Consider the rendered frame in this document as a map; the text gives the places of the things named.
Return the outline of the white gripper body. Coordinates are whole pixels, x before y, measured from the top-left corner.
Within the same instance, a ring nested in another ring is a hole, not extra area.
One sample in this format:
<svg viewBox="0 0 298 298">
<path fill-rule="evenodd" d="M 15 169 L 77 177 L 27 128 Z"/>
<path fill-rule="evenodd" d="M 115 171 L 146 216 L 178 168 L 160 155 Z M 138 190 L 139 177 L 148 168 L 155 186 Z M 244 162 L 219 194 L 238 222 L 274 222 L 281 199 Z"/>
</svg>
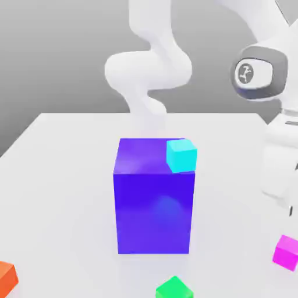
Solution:
<svg viewBox="0 0 298 298">
<path fill-rule="evenodd" d="M 261 190 L 288 216 L 298 208 L 298 148 L 269 145 L 264 149 Z"/>
</svg>

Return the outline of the small magenta cube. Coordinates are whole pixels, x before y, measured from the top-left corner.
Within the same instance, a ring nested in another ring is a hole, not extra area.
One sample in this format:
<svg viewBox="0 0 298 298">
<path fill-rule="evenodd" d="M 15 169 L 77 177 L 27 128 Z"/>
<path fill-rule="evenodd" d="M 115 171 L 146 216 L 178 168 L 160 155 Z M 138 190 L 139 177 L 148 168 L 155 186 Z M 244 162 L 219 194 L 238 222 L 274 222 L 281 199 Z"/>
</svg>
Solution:
<svg viewBox="0 0 298 298">
<path fill-rule="evenodd" d="M 276 245 L 272 260 L 293 272 L 298 264 L 298 240 L 282 235 Z"/>
</svg>

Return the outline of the small cyan cube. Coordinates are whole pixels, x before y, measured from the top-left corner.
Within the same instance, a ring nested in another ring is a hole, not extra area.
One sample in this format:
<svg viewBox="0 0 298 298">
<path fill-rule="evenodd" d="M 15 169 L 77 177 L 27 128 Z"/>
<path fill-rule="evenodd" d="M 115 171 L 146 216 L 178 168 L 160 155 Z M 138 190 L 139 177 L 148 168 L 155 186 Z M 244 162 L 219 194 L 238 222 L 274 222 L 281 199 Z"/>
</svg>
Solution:
<svg viewBox="0 0 298 298">
<path fill-rule="evenodd" d="M 173 173 L 194 172 L 196 170 L 197 148 L 188 139 L 166 142 L 166 163 Z"/>
</svg>

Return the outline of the small green cube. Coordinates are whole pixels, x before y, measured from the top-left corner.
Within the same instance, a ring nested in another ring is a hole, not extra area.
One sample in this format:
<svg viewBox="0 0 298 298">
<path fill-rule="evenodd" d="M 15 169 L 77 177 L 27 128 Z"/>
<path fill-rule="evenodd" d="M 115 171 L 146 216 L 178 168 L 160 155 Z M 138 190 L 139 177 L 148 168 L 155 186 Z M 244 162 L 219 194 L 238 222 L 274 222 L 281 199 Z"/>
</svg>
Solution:
<svg viewBox="0 0 298 298">
<path fill-rule="evenodd" d="M 194 298 L 194 293 L 177 276 L 156 288 L 155 298 Z"/>
</svg>

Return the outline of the small orange cube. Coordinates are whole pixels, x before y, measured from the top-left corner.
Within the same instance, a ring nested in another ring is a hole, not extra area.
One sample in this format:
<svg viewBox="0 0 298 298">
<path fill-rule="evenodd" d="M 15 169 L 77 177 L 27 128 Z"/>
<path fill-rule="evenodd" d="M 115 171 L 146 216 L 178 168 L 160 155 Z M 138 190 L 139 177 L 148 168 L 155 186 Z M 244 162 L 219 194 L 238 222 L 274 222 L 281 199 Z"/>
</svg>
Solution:
<svg viewBox="0 0 298 298">
<path fill-rule="evenodd" d="M 16 269 L 13 264 L 0 261 L 0 298 L 5 298 L 18 284 Z"/>
</svg>

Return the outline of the large purple box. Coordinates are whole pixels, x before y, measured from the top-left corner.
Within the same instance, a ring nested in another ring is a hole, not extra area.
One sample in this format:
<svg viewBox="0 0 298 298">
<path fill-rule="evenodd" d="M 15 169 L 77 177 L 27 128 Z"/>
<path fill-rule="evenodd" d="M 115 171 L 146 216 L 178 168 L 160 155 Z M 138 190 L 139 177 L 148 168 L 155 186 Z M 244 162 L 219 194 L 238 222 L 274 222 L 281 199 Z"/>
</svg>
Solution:
<svg viewBox="0 0 298 298">
<path fill-rule="evenodd" d="M 187 254 L 196 171 L 173 173 L 166 142 L 121 138 L 113 170 L 120 254 Z"/>
</svg>

